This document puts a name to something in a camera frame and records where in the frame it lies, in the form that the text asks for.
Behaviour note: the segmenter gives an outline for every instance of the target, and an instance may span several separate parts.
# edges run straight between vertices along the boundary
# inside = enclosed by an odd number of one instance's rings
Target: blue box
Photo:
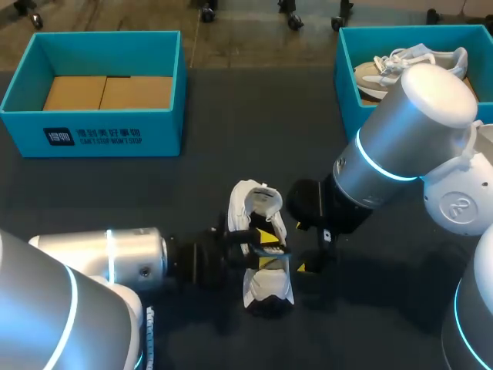
[[[334,82],[347,138],[363,126],[374,106],[361,102],[353,68],[388,56],[393,50],[419,43],[436,51],[468,51],[468,74],[478,104],[478,119],[493,123],[493,39],[483,25],[418,25],[404,27],[353,27],[339,32]]]
[[[173,90],[169,109],[43,111],[55,76],[172,76]],[[180,32],[37,33],[0,117],[24,157],[178,156],[185,100]],[[81,137],[94,130],[124,137]],[[63,140],[53,142],[50,135]]]

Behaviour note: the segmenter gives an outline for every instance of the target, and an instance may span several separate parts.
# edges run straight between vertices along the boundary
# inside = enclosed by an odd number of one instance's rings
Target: glowing blue ring
[[[106,253],[108,254],[108,282],[115,284],[115,238],[111,230],[106,231]]]
[[[77,305],[79,304],[79,291],[77,289],[77,281],[75,280],[74,273],[70,270],[69,267],[64,266],[67,272],[69,273],[70,285],[72,288],[72,298],[70,300],[70,311],[69,316],[67,317],[67,323],[62,332],[62,336],[60,337],[59,343],[55,347],[55,351],[52,354],[52,357],[48,360],[48,363],[45,365],[43,370],[52,370],[56,362],[59,360],[62,355],[65,346],[67,345],[67,341],[69,340],[70,332],[74,326],[75,314],[77,312]]]
[[[356,146],[357,148],[360,150],[360,153],[361,155],[363,156],[363,158],[368,162],[368,164],[370,164],[370,166],[372,166],[375,170],[377,170],[378,172],[380,172],[382,175],[386,176],[386,177],[390,177],[391,179],[394,179],[394,180],[397,180],[397,181],[412,181],[412,180],[416,180],[417,177],[401,177],[401,176],[398,176],[398,175],[394,175],[390,172],[387,172],[386,170],[384,170],[382,167],[378,166],[367,154],[366,152],[363,150],[363,147],[361,146],[361,141],[360,141],[360,130],[359,129],[356,133]]]
[[[464,333],[462,332],[461,324],[459,323],[459,317],[457,315],[457,296],[459,292],[459,287],[461,286],[461,281],[459,281],[459,285],[457,286],[457,290],[455,291],[455,298],[454,298],[454,313],[455,313],[455,322],[457,323],[457,328],[459,329],[459,333],[461,333],[462,340],[464,341],[466,347],[469,349],[469,351],[472,353],[472,355],[478,360],[478,362],[485,368],[486,370],[491,370],[491,368],[485,364],[483,360],[476,354],[475,350],[472,349],[471,345],[469,344],[468,340],[465,338]]]
[[[133,370],[136,370],[140,366],[140,362],[142,362],[143,357],[144,357],[144,352],[142,352],[140,354],[140,358],[139,358],[138,362],[136,363],[136,365],[134,366]]]

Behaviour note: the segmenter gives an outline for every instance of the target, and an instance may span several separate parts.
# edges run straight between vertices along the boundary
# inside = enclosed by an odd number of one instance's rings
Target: cardboard
[[[472,88],[471,82],[469,81],[467,76],[464,79],[464,83],[467,85],[467,87],[471,90],[471,92],[475,96],[476,102],[479,102],[478,96],[476,95],[475,90]],[[379,101],[375,99],[373,96],[369,96],[361,91],[360,91],[360,97],[361,97],[361,102],[363,103],[364,106],[374,106],[374,105],[378,105],[379,103]]]
[[[105,76],[55,77],[43,110],[97,110],[105,82]]]
[[[173,77],[108,77],[102,95],[103,109],[168,109]]]

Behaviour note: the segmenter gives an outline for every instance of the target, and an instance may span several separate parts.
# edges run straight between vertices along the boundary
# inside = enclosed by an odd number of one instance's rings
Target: logo on box
[[[43,129],[50,145],[53,146],[74,146],[74,139],[70,130],[66,127],[55,127]]]

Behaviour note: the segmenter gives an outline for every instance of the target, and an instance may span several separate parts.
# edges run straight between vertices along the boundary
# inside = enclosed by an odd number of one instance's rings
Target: robotic arm
[[[298,228],[315,226],[321,250],[356,230],[412,181],[424,181],[433,220],[455,234],[484,234],[444,321],[442,345],[451,369],[493,368],[493,126],[475,121],[469,88],[438,66],[406,70],[322,182],[297,181],[287,207]]]

